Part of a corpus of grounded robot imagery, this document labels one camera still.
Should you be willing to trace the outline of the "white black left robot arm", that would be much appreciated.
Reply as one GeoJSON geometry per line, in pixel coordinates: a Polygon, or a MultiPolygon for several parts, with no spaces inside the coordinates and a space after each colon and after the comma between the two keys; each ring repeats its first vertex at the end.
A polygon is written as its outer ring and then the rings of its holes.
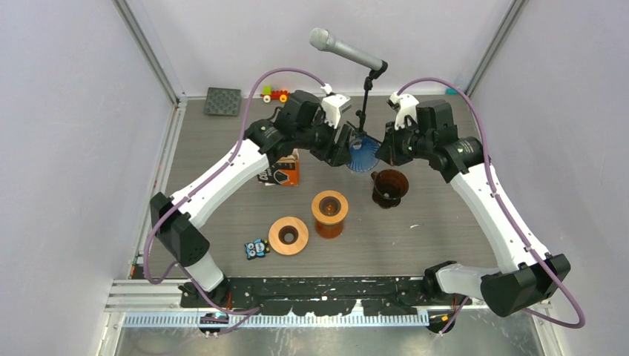
{"type": "Polygon", "coordinates": [[[245,182],[295,149],[332,167],[349,163],[352,127],[340,118],[350,107],[350,98],[341,93],[318,98],[296,90],[272,118],[252,122],[242,141],[192,183],[169,197],[159,192],[151,198],[151,233],[197,283],[208,306],[221,306],[228,289],[200,229],[245,182]]]}

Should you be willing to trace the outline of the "blue plastic dripper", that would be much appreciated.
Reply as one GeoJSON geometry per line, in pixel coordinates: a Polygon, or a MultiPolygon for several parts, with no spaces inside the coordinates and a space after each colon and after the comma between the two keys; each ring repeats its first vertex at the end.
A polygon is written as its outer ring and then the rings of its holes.
{"type": "Polygon", "coordinates": [[[352,140],[349,144],[350,162],[377,165],[379,159],[376,157],[376,153],[379,148],[380,143],[368,136],[356,141],[352,140]]]}

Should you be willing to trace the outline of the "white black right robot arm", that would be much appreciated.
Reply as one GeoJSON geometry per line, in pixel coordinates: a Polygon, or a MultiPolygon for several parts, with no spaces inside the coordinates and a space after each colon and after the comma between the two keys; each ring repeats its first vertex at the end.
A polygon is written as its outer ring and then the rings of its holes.
{"type": "Polygon", "coordinates": [[[524,223],[498,184],[481,140],[461,138],[450,103],[421,104],[409,94],[387,101],[395,120],[387,122],[376,157],[391,166],[425,159],[462,198],[495,255],[495,268],[446,261],[424,272],[424,296],[442,304],[453,294],[483,300],[507,317],[552,297],[571,270],[564,254],[552,254],[524,223]]]}

